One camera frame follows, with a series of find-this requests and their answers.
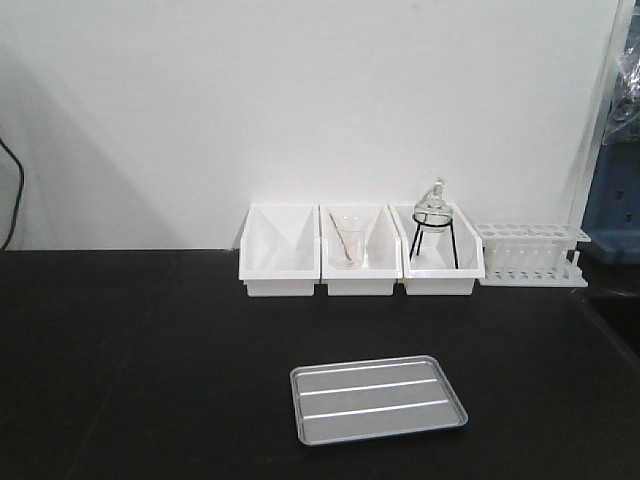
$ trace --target white test tube rack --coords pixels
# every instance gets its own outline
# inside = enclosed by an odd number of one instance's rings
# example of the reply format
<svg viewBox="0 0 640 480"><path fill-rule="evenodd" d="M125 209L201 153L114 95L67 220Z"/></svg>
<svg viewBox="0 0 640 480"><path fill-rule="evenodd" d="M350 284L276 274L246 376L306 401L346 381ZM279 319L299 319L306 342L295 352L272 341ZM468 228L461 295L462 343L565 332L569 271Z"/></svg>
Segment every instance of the white test tube rack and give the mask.
<svg viewBox="0 0 640 480"><path fill-rule="evenodd" d="M480 223L487 286L586 287L578 268L577 242L591 239L579 228L557 224Z"/></svg>

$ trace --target black tabletop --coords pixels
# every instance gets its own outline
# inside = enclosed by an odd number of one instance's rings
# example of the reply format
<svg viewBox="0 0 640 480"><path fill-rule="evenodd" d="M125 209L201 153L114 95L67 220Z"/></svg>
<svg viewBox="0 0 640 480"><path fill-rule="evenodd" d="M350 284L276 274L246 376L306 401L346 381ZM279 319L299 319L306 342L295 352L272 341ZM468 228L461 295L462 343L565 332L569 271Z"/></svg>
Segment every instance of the black tabletop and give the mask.
<svg viewBox="0 0 640 480"><path fill-rule="evenodd" d="M237 263L0 256L0 478L640 477L640 374L570 289L248 298ZM419 354L465 427L298 441L292 368Z"/></svg>

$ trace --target storage bin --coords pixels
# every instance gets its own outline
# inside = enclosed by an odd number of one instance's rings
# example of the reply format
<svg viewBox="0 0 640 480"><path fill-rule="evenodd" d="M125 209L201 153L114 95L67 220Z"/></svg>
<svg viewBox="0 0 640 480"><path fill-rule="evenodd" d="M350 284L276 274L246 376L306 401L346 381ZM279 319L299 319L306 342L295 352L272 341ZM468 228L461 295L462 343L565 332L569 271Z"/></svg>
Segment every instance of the storage bin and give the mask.
<svg viewBox="0 0 640 480"><path fill-rule="evenodd" d="M341 258L348 238L340 238L334 221L348 219L363 230L362 265ZM322 283L329 295L392 295L402 276L400 238L386 205L332 204L320 206Z"/></svg>
<svg viewBox="0 0 640 480"><path fill-rule="evenodd" d="M482 241L462 211L454 204L453 230L458 252L455 268L451 231L426 232L420 255L409 259L416 232L413 205L390 205L389 209L402 241L402 283L407 295L470 295L476 278L484 277Z"/></svg>
<svg viewBox="0 0 640 480"><path fill-rule="evenodd" d="M313 295L320 282L317 205L251 205L239 278L251 297Z"/></svg>

